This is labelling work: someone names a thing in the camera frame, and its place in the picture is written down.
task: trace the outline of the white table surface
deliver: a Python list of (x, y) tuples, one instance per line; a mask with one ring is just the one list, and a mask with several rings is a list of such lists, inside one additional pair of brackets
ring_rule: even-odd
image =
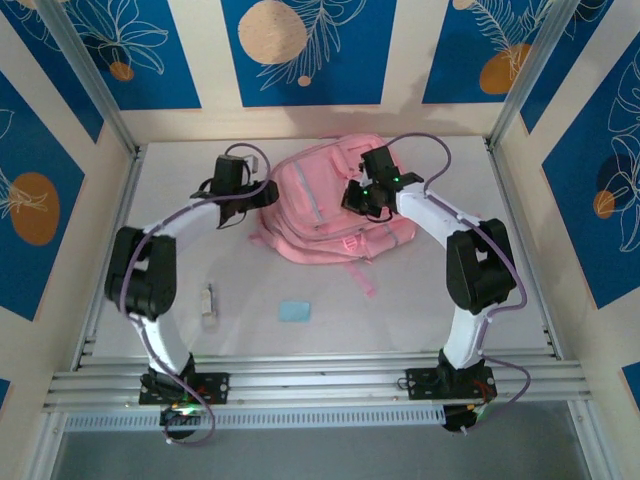
[[(509, 223), (482, 138), (445, 140), (453, 152), (453, 165), (436, 181), (434, 190), (471, 214)], [(276, 163), (317, 142), (254, 143)], [(212, 175), (217, 155), (230, 143), (149, 145), (127, 224), (148, 225), (183, 206), (201, 181)], [(408, 169), (425, 178), (445, 161), (441, 147), (428, 139), (405, 139), (393, 150)], [(234, 154), (244, 152), (239, 149)], [(261, 167), (258, 177), (263, 174)], [(437, 350), (447, 340), (453, 303), (445, 285), (445, 253), (426, 232), (419, 231), (412, 242), (375, 258), (372, 265), (359, 266), (377, 288), (377, 295), (367, 298), (342, 265), (297, 265), (268, 247), (253, 245), (248, 237), (255, 231), (255, 220), (253, 213), (236, 227), (203, 237), (178, 258), (178, 295), (163, 318), (176, 321), (193, 353), (417, 352)], [(515, 243), (512, 240), (516, 266), (523, 272)], [(206, 282), (215, 285), (219, 296), (219, 326), (214, 332), (201, 328), (200, 291)], [(517, 299), (518, 293), (512, 292), (509, 301)], [(283, 300), (309, 302), (310, 321), (280, 322)], [(488, 348), (547, 346), (535, 300), (520, 312), (503, 315), (494, 325), (487, 336)], [(93, 355), (144, 355), (133, 328), (107, 301), (100, 311)]]

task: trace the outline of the purple cable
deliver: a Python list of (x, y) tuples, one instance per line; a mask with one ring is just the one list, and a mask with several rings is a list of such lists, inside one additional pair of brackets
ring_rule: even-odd
[[(449, 205), (447, 205), (446, 203), (443, 203), (439, 199), (435, 198), (433, 195), (429, 195), (428, 194), (429, 186), (434, 182), (434, 180), (436, 180), (436, 179), (440, 178), (442, 175), (444, 175), (444, 173), (447, 170), (449, 170), (449, 167), (451, 166), (452, 155), (451, 155), (451, 150), (449, 149), (448, 145), (441, 138), (438, 138), (437, 136), (432, 135), (430, 133), (414, 132), (414, 133), (405, 133), (403, 135), (400, 135), (400, 136), (394, 138), (393, 140), (389, 141), (389, 143), (387, 143), (386, 146), (388, 147), (391, 144), (397, 142), (398, 140), (403, 139), (403, 138), (407, 138), (407, 137), (426, 137), (426, 138), (430, 138), (430, 139), (435, 140), (436, 142), (438, 142), (444, 148), (445, 152), (447, 153), (447, 162), (446, 162), (444, 168), (442, 168), (439, 172), (437, 172), (435, 175), (430, 177), (425, 182), (425, 184), (424, 184), (424, 194), (425, 194), (425, 198), (428, 198), (435, 205), (437, 205), (438, 207), (443, 209), (445, 212), (447, 212), (449, 215), (451, 215), (452, 217), (457, 219), (458, 218), (458, 212), (456, 212), (454, 209), (449, 207)], [(522, 282), (522, 278), (520, 278), (520, 275), (518, 275), (518, 272), (516, 271), (516, 267), (513, 265), (511, 260), (509, 260), (509, 257), (507, 257), (507, 255), (502, 251), (502, 249), (491, 239), (491, 237), (489, 237), (477, 225), (474, 225), (473, 223), (471, 223), (466, 218), (462, 218), (460, 221), (461, 221), (461, 223), (463, 225), (471, 228), (474, 232), (476, 232), (480, 236), (480, 238), (482, 238), (491, 247), (491, 249), (498, 255), (498, 258), (500, 258), (502, 263), (504, 263), (504, 265), (507, 267), (507, 270), (509, 270), (509, 273), (511, 274), (511, 276), (516, 281), (516, 285), (518, 286), (518, 290), (520, 291), (521, 299), (520, 299), (520, 302), (518, 304), (516, 304), (516, 305), (505, 305), (505, 306), (502, 306), (502, 307), (496, 307), (496, 308), (491, 309), (489, 312), (487, 312), (487, 315), (485, 316), (484, 320), (482, 321), (482, 325), (480, 326), (480, 332), (478, 333), (478, 339), (477, 339), (476, 345), (475, 345), (475, 348), (479, 352), (480, 358), (482, 358), (482, 359), (484, 359), (484, 360), (486, 360), (488, 362), (497, 363), (498, 365), (502, 365), (503, 367), (513, 368), (515, 370), (518, 370), (518, 371), (522, 372), (526, 377), (524, 386), (520, 389), (520, 391), (517, 394), (515, 394), (512, 398), (510, 398), (509, 401), (506, 404), (504, 404), (498, 411), (496, 411), (493, 414), (492, 418), (494, 418), (496, 415), (498, 415), (500, 413), (504, 413), (504, 411), (507, 409), (507, 407), (513, 405), (516, 401), (518, 401), (526, 393), (526, 391), (531, 386), (531, 374), (524, 367), (521, 367), (519, 365), (515, 365), (515, 364), (513, 364), (511, 362), (507, 362), (505, 360), (500, 360), (500, 359), (485, 355), (483, 353), (483, 351), (482, 351), (482, 345), (484, 344), (485, 336), (487, 334), (487, 331), (489, 330), (489, 324), (490, 324), (489, 320), (493, 321), (493, 317), (498, 313), (512, 312), (512, 311), (523, 309), (527, 305), (527, 301), (528, 301), (527, 291), (524, 288), (524, 283)], [(471, 428), (469, 428), (467, 430), (469, 431), (469, 430), (476, 429), (480, 425), (482, 425), (482, 423), (478, 423), (478, 424), (474, 425), (473, 427), (471, 427)]]
[(385, 146), (389, 147), (391, 145), (393, 145), (394, 143), (396, 143), (398, 140), (402, 140), (403, 138), (407, 138), (407, 137), (426, 137), (426, 138), (430, 138), (431, 140), (434, 140), (436, 142), (438, 142), (442, 148), (444, 148), (444, 151), (447, 154), (447, 162), (445, 163), (444, 167), (442, 167), (442, 170), (440, 170), (439, 172), (437, 172), (436, 174), (434, 174), (433, 176), (431, 176), (424, 184), (424, 188), (425, 191), (426, 189), (429, 188), (429, 186), (438, 178), (440, 178), (442, 175), (445, 174), (445, 172), (447, 170), (449, 170), (449, 167), (451, 166), (451, 150), (449, 149), (449, 145), (447, 145), (446, 143), (444, 143), (444, 140), (442, 140), (439, 137), (436, 137), (435, 135), (431, 135), (430, 133), (425, 133), (425, 132), (412, 132), (412, 133), (404, 133), (402, 135), (398, 135), (396, 138), (392, 139), (389, 141), (389, 143), (387, 143)]
[(175, 212), (173, 215), (169, 216), (168, 218), (166, 218), (165, 220), (163, 220), (162, 222), (160, 222), (158, 225), (156, 225), (155, 227), (153, 227), (151, 230), (149, 230), (149, 232), (147, 232), (147, 234), (142, 238), (142, 240), (140, 241), (140, 243), (138, 244), (138, 246), (136, 247), (136, 249), (133, 252), (133, 255), (131, 256), (131, 260), (129, 261), (129, 265), (127, 266), (127, 270), (125, 272), (124, 275), (124, 280), (122, 282), (122, 292), (120, 293), (120, 301), (119, 301), (119, 308), (120, 308), (120, 312), (123, 312), (124, 317), (129, 320), (132, 324), (138, 326), (141, 330), (141, 334), (140, 337), (142, 338), (142, 343), (145, 346), (145, 349), (147, 350), (147, 352), (149, 353), (149, 356), (151, 356), (151, 358), (160, 366), (160, 368), (162, 368), (162, 370), (164, 370), (164, 373), (171, 378), (174, 382), (176, 382), (178, 385), (180, 385), (182, 388), (184, 388), (184, 390), (189, 393), (194, 400), (196, 400), (200, 405), (202, 405), (207, 414), (211, 417), (211, 428), (209, 429), (209, 431), (207, 432), (207, 435), (203, 438), (201, 438), (200, 440), (196, 440), (194, 442), (178, 442), (175, 441), (174, 439), (172, 439), (169, 436), (169, 424), (170, 422), (167, 422), (167, 424), (164, 427), (163, 430), (163, 435), (165, 436), (167, 443), (173, 443), (176, 445), (182, 445), (185, 447), (198, 447), (201, 445), (204, 445), (205, 443), (207, 443), (209, 441), (209, 439), (213, 436), (213, 433), (215, 431), (216, 428), (216, 417), (213, 413), (213, 411), (211, 410), (211, 407), (209, 406), (209, 404), (205, 401), (204, 398), (202, 398), (198, 392), (196, 392), (193, 388), (191, 388), (186, 382), (184, 382), (179, 376), (177, 372), (173, 372), (171, 370), (171, 368), (164, 363), (162, 360), (160, 360), (158, 354), (155, 352), (155, 350), (153, 349), (153, 347), (151, 346), (151, 342), (149, 341), (149, 337), (147, 335), (147, 332), (144, 329), (144, 324), (142, 323), (142, 321), (138, 320), (137, 318), (133, 318), (132, 316), (130, 316), (127, 313), (126, 310), (126, 298), (127, 298), (127, 291), (129, 290), (129, 284), (131, 283), (131, 276), (133, 275), (133, 270), (135, 268), (135, 265), (138, 261), (138, 258), (140, 258), (140, 254), (142, 252), (142, 249), (145, 247), (145, 245), (147, 243), (149, 243), (149, 240), (151, 240), (151, 238), (158, 233), (160, 230), (162, 230), (164, 227), (166, 227), (167, 225), (169, 225), (171, 222), (175, 221), (177, 218), (181, 217), (182, 215), (190, 212), (191, 210), (193, 210), (194, 208), (198, 208), (201, 207), (203, 205), (207, 205), (213, 202), (220, 202), (220, 201), (226, 201), (226, 200), (241, 200), (243, 198), (250, 198), (253, 197), (254, 195), (259, 194), (260, 192), (262, 192), (265, 188), (267, 188), (267, 184), (269, 183), (269, 180), (271, 179), (271, 164), (269, 163), (269, 159), (267, 158), (267, 155), (258, 147), (256, 147), (255, 145), (252, 145), (250, 143), (244, 143), (244, 142), (240, 142), (240, 143), (234, 143), (233, 145), (229, 146), (229, 148), (227, 148), (227, 150), (224, 152), (225, 155), (228, 155), (229, 152), (231, 152), (231, 150), (238, 148), (238, 147), (247, 147), (247, 148), (251, 148), (253, 150), (255, 150), (256, 152), (258, 152), (262, 158), (265, 161), (266, 167), (267, 167), (267, 174), (265, 177), (265, 180), (263, 182), (263, 184), (257, 188), (256, 190), (254, 190), (251, 193), (244, 193), (241, 195), (225, 195), (225, 196), (220, 196), (220, 197), (213, 197), (213, 198), (208, 198), (206, 200), (202, 200), (199, 202), (196, 202), (192, 205), (189, 205), (187, 207), (183, 207), (180, 210), (178, 210), (177, 212)]

